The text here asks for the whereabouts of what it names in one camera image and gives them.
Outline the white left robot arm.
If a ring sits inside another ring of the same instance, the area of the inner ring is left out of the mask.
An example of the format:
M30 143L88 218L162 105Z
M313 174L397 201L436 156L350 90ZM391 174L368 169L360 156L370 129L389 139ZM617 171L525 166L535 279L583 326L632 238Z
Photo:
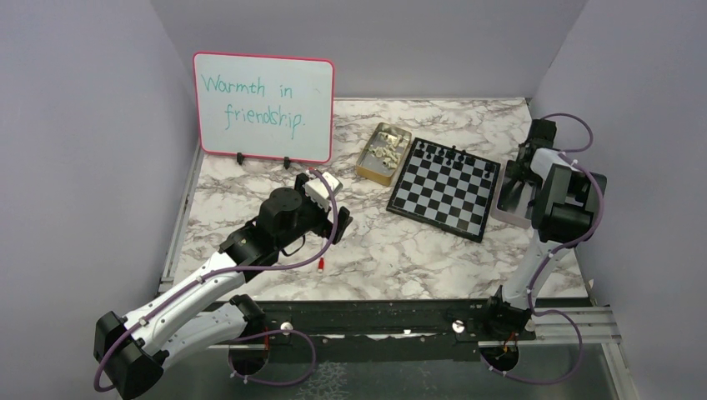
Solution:
M96 322L93 388L134 399L183 358L211 345L265 338L265 315L248 295L212 312L218 298L260 273L288 271L319 260L351 223L337 204L340 183L314 179L273 190L258 216L232 232L196 271L143 306Z

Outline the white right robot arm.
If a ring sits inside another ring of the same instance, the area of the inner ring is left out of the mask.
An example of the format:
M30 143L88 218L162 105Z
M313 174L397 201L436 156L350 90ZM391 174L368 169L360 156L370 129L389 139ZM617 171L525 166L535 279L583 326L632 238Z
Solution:
M604 212L605 175L579 165L573 149L560 150L548 114L532 121L517 156L506 163L494 195L494 213L532 228L520 265L488 300L481 328L493 339L519 335L534 313L540 289L559 262L589 240Z

